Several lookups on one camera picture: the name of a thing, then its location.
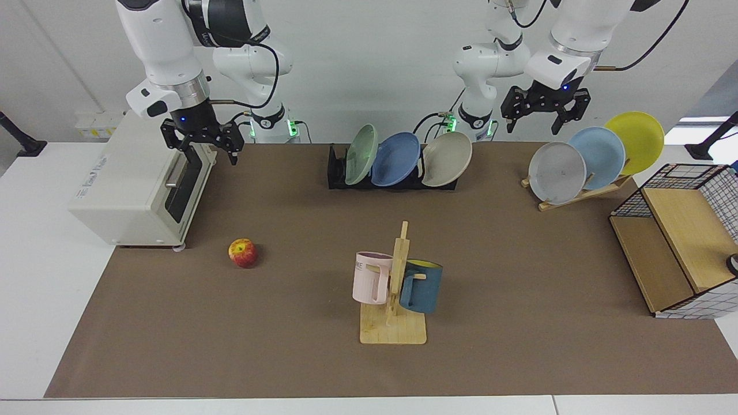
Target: wall outlet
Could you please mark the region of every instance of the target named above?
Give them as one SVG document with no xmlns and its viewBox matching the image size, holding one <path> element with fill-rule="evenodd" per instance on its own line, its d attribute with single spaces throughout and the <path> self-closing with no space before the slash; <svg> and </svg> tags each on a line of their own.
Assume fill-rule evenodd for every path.
<svg viewBox="0 0 738 415">
<path fill-rule="evenodd" d="M 91 140 L 107 140 L 112 137 L 123 120 L 124 112 L 103 112 L 99 114 L 77 114 L 75 127 L 80 135 Z"/>
<path fill-rule="evenodd" d="M 77 114 L 77 123 L 75 128 L 80 132 L 83 138 L 95 139 L 97 136 L 93 134 L 92 123 L 94 123 L 95 114 Z"/>
</svg>

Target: blue plate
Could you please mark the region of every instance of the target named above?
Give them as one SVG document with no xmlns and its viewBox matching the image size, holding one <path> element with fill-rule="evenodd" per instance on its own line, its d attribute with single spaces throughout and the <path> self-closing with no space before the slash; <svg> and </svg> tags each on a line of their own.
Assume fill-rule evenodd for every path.
<svg viewBox="0 0 738 415">
<path fill-rule="evenodd" d="M 625 166 L 625 147 L 617 134 L 603 127 L 589 127 L 571 137 L 569 144 L 582 155 L 587 177 L 584 189 L 595 191 L 614 182 Z"/>
<path fill-rule="evenodd" d="M 379 144 L 371 168 L 371 182 L 386 188 L 400 183 L 418 165 L 420 140 L 412 133 L 398 133 Z"/>
</svg>

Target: apple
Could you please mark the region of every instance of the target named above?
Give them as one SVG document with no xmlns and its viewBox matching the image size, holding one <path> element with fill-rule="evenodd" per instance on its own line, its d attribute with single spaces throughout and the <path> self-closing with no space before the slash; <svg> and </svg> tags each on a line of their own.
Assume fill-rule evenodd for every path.
<svg viewBox="0 0 738 415">
<path fill-rule="evenodd" d="M 256 246 L 249 239 L 236 239 L 228 247 L 228 256 L 241 268 L 251 268 L 256 264 Z"/>
</svg>

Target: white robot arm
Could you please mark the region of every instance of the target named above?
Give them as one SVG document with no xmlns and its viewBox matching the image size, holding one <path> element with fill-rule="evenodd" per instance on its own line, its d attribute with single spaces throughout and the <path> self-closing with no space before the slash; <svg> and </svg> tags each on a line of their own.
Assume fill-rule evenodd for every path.
<svg viewBox="0 0 738 415">
<path fill-rule="evenodd" d="M 467 46 L 459 53 L 455 69 L 466 91 L 457 121 L 470 137 L 482 140 L 489 125 L 497 94 L 487 81 L 522 73 L 534 81 L 530 89 L 514 86 L 506 95 L 501 112 L 508 121 L 508 132 L 520 118 L 533 112 L 557 113 L 551 126 L 554 134 L 565 123 L 581 120 L 591 98 L 579 85 L 598 63 L 615 28 L 629 11 L 644 11 L 660 0 L 543 1 L 559 8 L 558 17 L 549 44 L 532 57 L 522 34 L 515 40 L 522 33 L 516 14 L 528 6 L 528 0 L 489 0 L 488 30 L 495 36 L 495 44 Z M 566 109 L 572 101 L 574 105 Z"/>
<path fill-rule="evenodd" d="M 277 67 L 280 75 L 289 73 L 292 59 L 270 38 L 258 0 L 117 0 L 116 6 L 147 75 L 126 99 L 141 117 L 170 113 L 172 119 L 162 124 L 170 148 L 186 151 L 190 143 L 210 143 L 236 164 L 244 146 L 238 126 L 222 125 L 215 117 L 193 35 L 216 48 L 216 66 L 245 88 L 255 137 L 284 143 L 296 135 L 276 92 Z"/>
<path fill-rule="evenodd" d="M 528 0 L 517 0 L 522 10 Z M 454 70 L 463 79 L 466 89 L 456 109 L 457 130 L 473 140 L 486 138 L 497 99 L 497 88 L 487 83 L 492 78 L 521 75 L 531 58 L 523 43 L 523 32 L 513 21 L 506 0 L 490 0 L 487 8 L 487 31 L 494 41 L 464 46 L 456 55 Z"/>
</svg>

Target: brown table mat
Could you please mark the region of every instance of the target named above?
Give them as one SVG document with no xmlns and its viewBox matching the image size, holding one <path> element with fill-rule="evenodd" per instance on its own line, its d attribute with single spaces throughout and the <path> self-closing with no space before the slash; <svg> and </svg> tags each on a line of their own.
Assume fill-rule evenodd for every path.
<svg viewBox="0 0 738 415">
<path fill-rule="evenodd" d="M 455 192 L 328 191 L 328 147 L 214 167 L 183 253 L 116 249 L 47 397 L 738 392 L 711 320 L 649 315 L 607 220 L 635 186 L 540 213 L 536 143 L 475 145 Z M 425 346 L 363 346 L 354 254 L 444 265 Z M 227 248 L 260 245 L 241 270 Z"/>
</svg>

